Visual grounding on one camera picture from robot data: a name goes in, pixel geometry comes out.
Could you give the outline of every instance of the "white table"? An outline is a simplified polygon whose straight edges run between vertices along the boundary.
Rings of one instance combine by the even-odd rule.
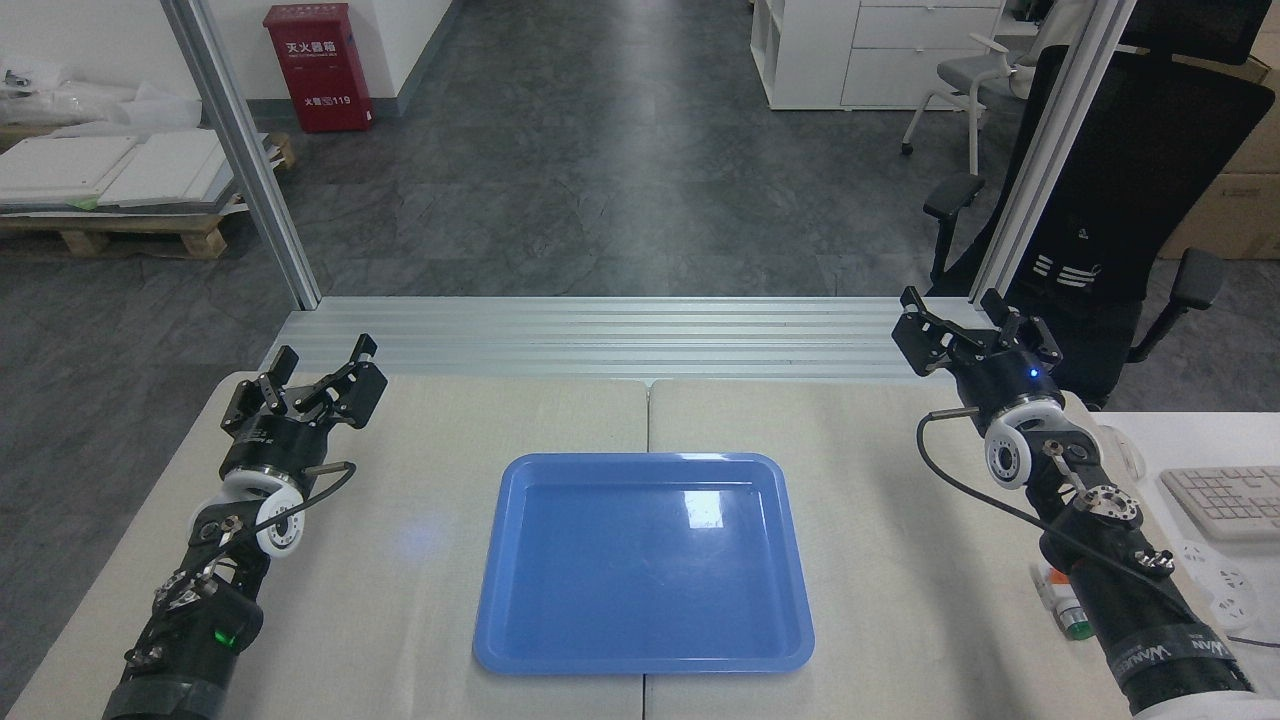
[[[1203,543],[1235,562],[1257,589],[1257,623],[1235,633],[1280,642],[1280,547],[1265,543],[1210,542],[1160,482],[1169,468],[1280,465],[1280,413],[1096,413],[1098,423],[1133,439],[1147,471],[1138,480],[1147,514],[1170,537]],[[1258,691],[1280,698],[1280,651],[1235,643]]]
[[[99,716],[191,510],[216,491],[229,446],[218,419],[238,379],[215,391],[10,719]],[[646,396],[626,380],[392,377],[366,429],[330,436],[329,457],[360,471],[273,565],[264,630],[223,717],[1126,717],[1097,643],[1065,641],[1036,597],[1038,530],[916,456],[916,420],[957,402],[937,383],[667,380]],[[932,427],[928,445],[960,479],[1025,507],[987,478],[968,420]],[[751,676],[483,670],[471,638],[506,465],[645,450],[778,461],[813,659]]]

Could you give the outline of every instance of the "aluminum profile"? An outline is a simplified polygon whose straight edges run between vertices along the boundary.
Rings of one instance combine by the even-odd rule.
[[[964,299],[929,307],[986,323]],[[901,311],[891,297],[326,297],[289,316],[264,366],[291,345],[298,370],[328,372],[367,332],[388,374],[920,382],[890,337]]]

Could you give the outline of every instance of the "black cable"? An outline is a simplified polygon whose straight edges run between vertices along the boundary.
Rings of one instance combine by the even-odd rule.
[[[317,465],[315,468],[307,468],[306,470],[303,470],[303,473],[311,475],[312,478],[319,478],[321,475],[337,473],[338,470],[346,470],[346,471],[342,474],[340,478],[334,480],[333,484],[324,488],[321,492],[312,495],[307,500],[302,501],[298,505],[294,505],[293,507],[285,510],[284,512],[280,512],[279,515],[268,518],[266,520],[262,520],[261,523],[252,525],[250,528],[241,528],[241,530],[237,532],[234,536],[232,536],[230,539],[228,539],[225,543],[212,550],[206,557],[198,559],[193,562],[188,562],[187,565],[175,570],[173,575],[174,577],[182,575],[182,578],[179,578],[173,583],[173,585],[169,588],[169,592],[165,593],[163,598],[156,601],[151,611],[151,620],[147,621],[148,628],[155,620],[157,620],[161,615],[164,615],[165,610],[173,602],[174,597],[186,589],[186,583],[183,580],[186,580],[193,570],[206,568],[210,562],[216,562],[223,556],[225,556],[233,547],[257,536],[257,533],[270,528],[271,525],[288,520],[289,518],[297,515],[298,512],[302,512],[303,510],[315,506],[324,498],[338,492],[338,488],[347,484],[347,480],[349,480],[352,475],[356,474],[356,464],[348,460],[343,460],[342,462],[330,462],[328,465]],[[142,638],[147,637],[147,634],[148,633],[145,630],[138,639],[141,641]]]
[[[942,478],[948,486],[951,486],[951,487],[956,488],[957,491],[968,495],[969,497],[972,497],[974,500],[978,500],[978,501],[982,501],[982,502],[986,502],[987,505],[991,505],[992,507],[996,507],[997,510],[1004,510],[1005,512],[1012,515],[1014,518],[1018,518],[1019,520],[1029,523],[1029,524],[1039,528],[1041,530],[1043,530],[1043,532],[1053,536],[1059,541],[1065,542],[1066,544],[1074,547],[1075,550],[1083,552],[1084,555],[1088,555],[1089,557],[1092,557],[1093,560],[1097,560],[1098,562],[1106,565],[1107,568],[1111,568],[1112,570],[1123,573],[1123,574],[1128,575],[1129,578],[1132,578],[1134,580],[1138,580],[1139,583],[1149,587],[1161,598],[1164,598],[1166,602],[1169,602],[1169,605],[1174,610],[1176,610],[1179,615],[1181,615],[1183,618],[1185,618],[1189,623],[1198,624],[1201,621],[1199,618],[1197,618],[1196,614],[1192,612],[1192,610],[1189,607],[1187,607],[1185,602],[1183,602],[1179,597],[1174,596],[1172,593],[1165,591],[1165,588],[1157,585],[1155,582],[1151,580],[1151,578],[1147,578],[1146,575],[1142,575],[1140,573],[1138,573],[1137,570],[1133,570],[1132,568],[1125,568],[1124,565],[1116,562],[1115,560],[1107,557],[1106,555],[1102,555],[1101,552],[1098,552],[1098,551],[1093,550],[1092,547],[1082,543],[1080,541],[1078,541],[1078,539],[1075,539],[1075,538],[1073,538],[1073,537],[1070,537],[1070,536],[1060,532],[1056,528],[1050,527],[1048,523],[1041,520],[1039,518],[1036,518],[1033,515],[1023,512],[1021,510],[1019,510],[1019,509],[1016,509],[1016,507],[1014,507],[1011,505],[1007,505],[1005,502],[1001,502],[1001,501],[996,500],[995,497],[991,497],[989,495],[986,495],[986,493],[982,493],[979,491],[973,489],[972,487],[969,487],[969,486],[961,483],[960,480],[952,478],[951,475],[948,475],[946,473],[946,470],[943,470],[942,468],[940,468],[938,464],[934,462],[932,457],[929,457],[929,451],[924,447],[924,427],[928,425],[929,423],[934,421],[934,420],[954,419],[954,418],[966,418],[969,415],[973,415],[975,411],[977,410],[973,410],[973,413],[960,413],[960,411],[956,411],[956,410],[946,410],[946,411],[941,411],[941,413],[929,413],[924,418],[920,418],[920,423],[915,427],[915,448],[920,452],[920,459],[924,460],[924,464],[928,465],[929,469],[933,470],[933,473],[937,477]]]
[[[1249,638],[1238,638],[1235,635],[1226,635],[1226,639],[1229,639],[1231,642],[1244,643],[1244,644],[1256,644],[1258,647],[1280,648],[1280,643],[1271,643],[1271,642],[1266,642],[1266,641],[1251,641]]]

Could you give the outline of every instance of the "drawer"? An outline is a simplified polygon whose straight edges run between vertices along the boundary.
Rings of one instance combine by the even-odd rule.
[[[852,50],[841,105],[915,108],[929,90],[952,90],[938,78],[938,63],[973,55],[968,50]]]
[[[863,8],[858,13],[854,47],[986,49],[970,32],[989,35],[1000,10],[987,8]]]

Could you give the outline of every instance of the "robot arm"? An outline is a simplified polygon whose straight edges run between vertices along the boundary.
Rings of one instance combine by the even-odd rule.
[[[298,356],[284,346],[268,372],[237,386],[221,421],[234,438],[221,489],[192,515],[182,565],[156,589],[104,720],[218,717],[236,659],[262,628],[256,600],[271,560],[297,548],[305,510],[356,471],[323,462],[329,430],[364,428],[387,387],[376,350],[362,334],[335,373],[288,388]],[[312,495],[319,477],[339,471]]]
[[[1097,441],[1062,413],[1051,375],[1061,352],[1048,328],[1010,309],[995,291],[982,302],[996,327],[986,331],[931,314],[913,287],[901,300],[905,311],[893,328],[899,348],[922,377],[937,369],[955,375],[966,405],[920,421],[922,452],[928,423],[973,420],[992,479],[1024,488],[1038,518],[995,503],[1043,530],[1039,550],[1070,579],[1134,716],[1280,719],[1280,703],[1252,692],[1226,644],[1187,606],[1170,578],[1172,553],[1143,536],[1142,509],[1107,478]],[[927,454],[925,461],[978,495]]]

